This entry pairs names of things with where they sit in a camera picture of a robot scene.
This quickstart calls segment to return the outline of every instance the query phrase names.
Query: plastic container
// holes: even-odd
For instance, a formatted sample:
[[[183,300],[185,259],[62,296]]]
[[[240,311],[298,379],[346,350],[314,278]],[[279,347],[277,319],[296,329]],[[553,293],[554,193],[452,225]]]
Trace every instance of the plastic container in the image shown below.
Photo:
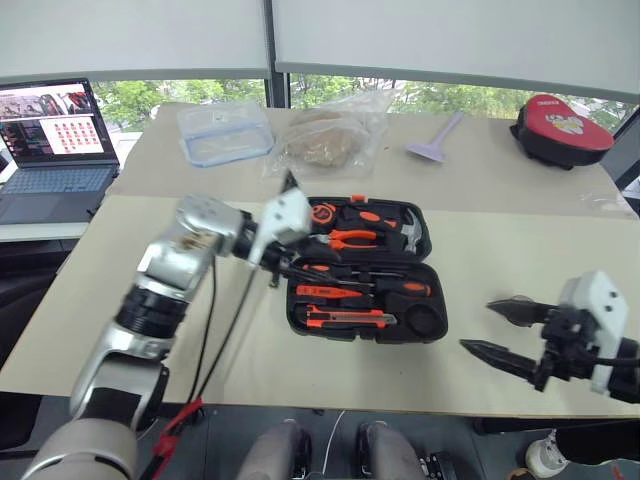
[[[180,145],[197,167],[266,155],[273,148],[271,124],[255,102],[200,105],[178,112]]]

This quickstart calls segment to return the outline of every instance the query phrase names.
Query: laptop keyboard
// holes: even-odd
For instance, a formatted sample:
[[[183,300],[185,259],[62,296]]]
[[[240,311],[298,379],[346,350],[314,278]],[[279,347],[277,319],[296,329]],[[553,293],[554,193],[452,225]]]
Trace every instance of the laptop keyboard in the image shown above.
[[[0,193],[97,192],[112,171],[111,167],[20,169],[0,189]]]

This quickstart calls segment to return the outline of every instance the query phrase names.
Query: black tool case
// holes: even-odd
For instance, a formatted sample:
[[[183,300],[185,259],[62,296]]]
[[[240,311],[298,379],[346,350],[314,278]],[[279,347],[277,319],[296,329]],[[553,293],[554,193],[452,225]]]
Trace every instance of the black tool case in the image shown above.
[[[375,339],[378,343],[431,343],[442,338],[448,329],[444,293],[438,274],[422,261],[431,253],[431,240],[426,222],[420,209],[412,203],[391,200],[366,199],[363,196],[311,197],[309,203],[314,208],[331,205],[334,215],[326,223],[314,220],[313,234],[329,234],[334,230],[369,230],[379,234],[376,247],[344,248],[338,250],[340,258],[327,261],[326,256],[305,254],[295,262],[297,267],[330,273],[334,278],[346,282],[373,285],[330,285],[290,279],[287,284],[287,319],[291,328],[299,334],[316,335],[335,340],[352,341],[359,335],[363,339]],[[373,213],[379,217],[374,222],[362,218]],[[406,236],[400,233],[403,224],[417,221],[422,235],[415,244],[415,251],[405,251]],[[370,244],[371,241],[350,240],[348,243]],[[396,286],[388,290],[388,281]],[[304,295],[309,287],[332,286],[360,293],[347,298],[324,298]],[[427,286],[417,293],[404,285]],[[382,310],[395,317],[396,323],[384,326],[354,324],[308,325],[308,311],[367,311]]]

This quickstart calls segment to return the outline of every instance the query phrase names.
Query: plastic scraper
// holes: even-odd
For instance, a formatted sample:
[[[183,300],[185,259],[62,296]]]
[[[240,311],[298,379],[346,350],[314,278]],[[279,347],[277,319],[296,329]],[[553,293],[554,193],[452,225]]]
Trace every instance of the plastic scraper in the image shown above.
[[[413,153],[417,153],[423,157],[427,157],[431,160],[435,160],[436,162],[444,162],[445,154],[442,151],[442,142],[444,137],[455,127],[464,115],[462,112],[456,112],[449,120],[449,123],[446,127],[438,134],[438,136],[431,143],[412,143],[411,145],[407,145],[407,150]]]

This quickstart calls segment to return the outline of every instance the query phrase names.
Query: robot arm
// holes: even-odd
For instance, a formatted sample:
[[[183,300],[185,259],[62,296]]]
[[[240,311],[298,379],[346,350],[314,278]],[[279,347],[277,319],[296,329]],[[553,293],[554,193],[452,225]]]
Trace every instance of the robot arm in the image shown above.
[[[558,305],[527,298],[498,300],[488,308],[512,324],[543,324],[542,359],[534,360],[482,340],[461,340],[474,356],[524,378],[543,391],[550,377],[591,379],[591,390],[628,403],[640,403],[640,348],[624,338],[628,307],[611,279],[600,271],[569,280]]]
[[[76,381],[73,420],[47,440],[22,478],[132,479],[135,431],[151,424],[162,401],[169,378],[162,360],[213,257],[235,255],[278,271],[290,254],[286,245],[310,227],[311,208],[295,186],[265,205],[260,225],[216,199],[182,199]]]

